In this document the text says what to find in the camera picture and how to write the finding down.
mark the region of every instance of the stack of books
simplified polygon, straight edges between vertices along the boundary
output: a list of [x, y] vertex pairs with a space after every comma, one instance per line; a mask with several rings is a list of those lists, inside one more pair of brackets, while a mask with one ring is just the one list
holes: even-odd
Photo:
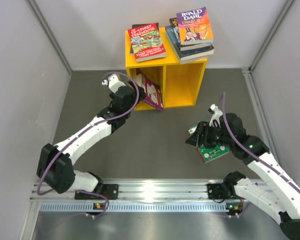
[[214, 54], [214, 35], [206, 7], [177, 13], [169, 21], [170, 25], [165, 27], [165, 34], [180, 64]]

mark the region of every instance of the book spine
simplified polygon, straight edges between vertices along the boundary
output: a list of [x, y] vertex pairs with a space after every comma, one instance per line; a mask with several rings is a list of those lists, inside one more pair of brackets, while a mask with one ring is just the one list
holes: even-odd
[[163, 110], [163, 108], [158, 107], [158, 106], [155, 105], [152, 101], [148, 101], [148, 100], [146, 100], [146, 99], [144, 99], [143, 101], [144, 101], [145, 103], [151, 105], [152, 107], [154, 107], [155, 109], [157, 109], [157, 110], [159, 110], [159, 111], [162, 111], [162, 110]]

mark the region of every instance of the white wall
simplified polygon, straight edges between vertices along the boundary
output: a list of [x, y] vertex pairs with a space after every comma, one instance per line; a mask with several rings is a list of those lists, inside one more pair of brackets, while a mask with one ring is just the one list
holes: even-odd
[[125, 30], [169, 24], [206, 6], [214, 34], [210, 68], [251, 65], [286, 0], [36, 0], [73, 70], [125, 68]]
[[69, 74], [25, 0], [0, 1], [0, 240], [18, 238]]
[[300, 185], [300, 0], [254, 71], [282, 165]]

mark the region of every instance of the cable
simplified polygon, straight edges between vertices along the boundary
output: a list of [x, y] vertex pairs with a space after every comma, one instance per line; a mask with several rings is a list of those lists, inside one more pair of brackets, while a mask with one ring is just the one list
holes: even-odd
[[267, 168], [269, 168], [270, 170], [274, 171], [278, 176], [280, 176], [286, 183], [288, 183], [294, 190], [296, 190], [297, 193], [300, 194], [300, 189], [294, 185], [292, 182], [289, 182], [289, 179], [287, 179], [285, 176], [281, 175], [281, 173], [276, 170], [274, 167], [272, 167], [271, 165], [269, 165], [267, 162], [263, 161], [262, 159], [260, 159], [258, 156], [256, 156], [255, 154], [253, 154], [251, 151], [249, 151], [247, 148], [245, 148], [245, 146], [243, 146], [237, 139], [236, 136], [233, 134], [233, 132], [231, 131], [228, 121], [227, 121], [227, 116], [226, 116], [226, 92], [223, 92], [222, 94], [222, 111], [223, 111], [223, 120], [224, 120], [224, 124], [226, 129], [228, 130], [231, 138], [234, 140], [234, 142], [243, 150], [245, 151], [247, 154], [249, 154], [251, 157], [253, 157], [256, 161], [259, 161], [260, 163], [262, 163], [263, 165], [265, 165]]
[[45, 194], [50, 193], [51, 191], [53, 191], [53, 189], [50, 189], [50, 190], [47, 190], [47, 191], [45, 191], [45, 192], [40, 192], [40, 189], [41, 189], [42, 184], [43, 184], [43, 182], [45, 181], [45, 178], [46, 178], [46, 176], [47, 176], [47, 174], [48, 174], [50, 168], [52, 167], [52, 165], [55, 163], [55, 161], [59, 158], [59, 156], [60, 156], [60, 155], [61, 155], [68, 147], [70, 147], [70, 146], [71, 146], [78, 138], [80, 138], [83, 134], [85, 134], [87, 131], [89, 131], [89, 130], [92, 129], [93, 127], [95, 127], [95, 126], [97, 126], [97, 125], [99, 125], [99, 124], [101, 124], [101, 123], [105, 123], [105, 122], [108, 122], [108, 121], [112, 121], [112, 120], [119, 119], [119, 118], [121, 118], [121, 117], [123, 117], [123, 116], [129, 114], [129, 113], [135, 108], [135, 106], [138, 104], [138, 101], [139, 101], [139, 88], [138, 88], [138, 85], [136, 84], [136, 82], [135, 82], [130, 76], [128, 76], [127, 74], [124, 74], [124, 73], [119, 72], [119, 71], [111, 71], [111, 72], [106, 73], [106, 74], [102, 77], [102, 80], [105, 79], [106, 76], [112, 75], [112, 74], [119, 74], [119, 75], [122, 75], [122, 76], [124, 76], [124, 77], [127, 77], [127, 78], [133, 83], [133, 85], [134, 85], [134, 87], [135, 87], [135, 90], [136, 90], [136, 98], [135, 98], [134, 104], [132, 105], [132, 107], [131, 107], [128, 111], [126, 111], [126, 112], [124, 112], [124, 113], [122, 113], [122, 114], [120, 114], [120, 115], [118, 115], [118, 116], [114, 116], [114, 117], [110, 117], [110, 118], [107, 118], [107, 119], [98, 121], [98, 122], [96, 122], [93, 126], [87, 127], [84, 131], [82, 131], [82, 132], [78, 135], [78, 137], [75, 137], [75, 138], [72, 139], [67, 145], [65, 145], [65, 146], [64, 146], [64, 147], [63, 147], [63, 148], [62, 148], [62, 149], [61, 149], [61, 150], [53, 157], [53, 159], [51, 160], [51, 162], [48, 164], [48, 166], [46, 167], [45, 171], [43, 172], [43, 174], [42, 174], [42, 176], [41, 176], [41, 178], [40, 178], [40, 180], [39, 180], [38, 187], [37, 187], [37, 189], [36, 189], [36, 193], [37, 193], [39, 196], [43, 196], [43, 195], [45, 195]]
[[211, 192], [211, 198], [212, 198], [212, 200], [215, 202], [215, 203], [217, 203], [217, 204], [221, 204], [221, 203], [223, 203], [225, 200], [226, 200], [226, 197], [223, 197], [223, 199], [221, 200], [221, 201], [216, 201], [216, 199], [215, 199], [215, 197], [214, 197], [214, 191], [216, 190], [216, 188], [214, 188], [213, 190], [212, 190], [212, 192]]
[[[83, 194], [89, 194], [89, 195], [93, 195], [93, 196], [96, 196], [98, 198], [102, 198], [105, 200], [105, 207], [103, 209], [102, 212], [100, 212], [98, 215], [93, 215], [92, 218], [95, 219], [95, 218], [99, 218], [101, 217], [102, 215], [105, 214], [105, 212], [108, 210], [108, 207], [110, 205], [110, 202], [109, 202], [109, 199], [106, 198], [105, 196], [101, 195], [101, 194], [98, 194], [98, 193], [95, 193], [95, 192], [89, 192], [89, 191], [84, 191], [84, 190], [77, 190], [77, 192], [79, 193], [83, 193]], [[67, 220], [71, 219], [72, 217], [75, 217], [75, 216], [79, 216], [79, 215], [87, 215], [87, 213], [84, 213], [84, 212], [79, 212], [79, 213], [75, 213], [75, 214], [72, 214], [68, 217], [66, 217], [65, 219], [61, 220], [60, 222], [58, 222], [52, 229], [50, 229], [48, 232], [44, 232], [43, 229], [42, 229], [42, 221], [40, 222], [39, 224], [39, 230], [42, 234], [44, 235], [49, 235], [51, 234], [54, 230], [56, 230], [61, 224], [65, 223]]]

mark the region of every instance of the metal frame edge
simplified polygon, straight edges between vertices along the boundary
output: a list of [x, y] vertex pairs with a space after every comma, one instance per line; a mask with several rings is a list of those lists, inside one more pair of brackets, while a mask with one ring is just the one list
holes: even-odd
[[41, 202], [30, 201], [21, 234], [18, 238], [19, 240], [31, 240], [33, 238], [40, 208]]
[[280, 25], [282, 24], [283, 20], [287, 16], [289, 10], [293, 6], [293, 4], [296, 2], [296, 0], [287, 0], [279, 13], [277, 19], [275, 20], [273, 26], [271, 27], [270, 32], [268, 33], [267, 37], [265, 38], [264, 42], [262, 43], [258, 53], [254, 57], [250, 70], [253, 71], [256, 69], [256, 66], [258, 65], [261, 57], [265, 53], [266, 49], [268, 48], [270, 42], [272, 41], [273, 37], [275, 36], [277, 30], [279, 29]]
[[261, 137], [264, 143], [269, 146], [277, 162], [281, 164], [281, 156], [280, 156], [280, 152], [278, 151], [278, 145], [273, 137], [274, 134], [271, 129], [269, 118], [267, 116], [264, 107], [265, 105], [260, 96], [260, 91], [256, 84], [253, 72], [250, 71], [248, 68], [242, 68], [242, 73], [248, 88], [248, 92], [254, 109], [255, 117], [258, 123], [258, 128], [261, 133]]
[[63, 63], [64, 67], [66, 68], [67, 72], [69, 73], [69, 75], [71, 75], [73, 70], [72, 70], [66, 56], [64, 55], [63, 51], [61, 50], [61, 47], [59, 46], [58, 41], [56, 40], [53, 32], [51, 31], [47, 21], [45, 20], [44, 16], [42, 15], [36, 1], [35, 0], [25, 0], [25, 1], [27, 2], [27, 4], [28, 4], [29, 8], [31, 9], [31, 11], [33, 12], [34, 16], [37, 18], [39, 24], [41, 25], [47, 38], [51, 42], [56, 54], [59, 56], [61, 62]]

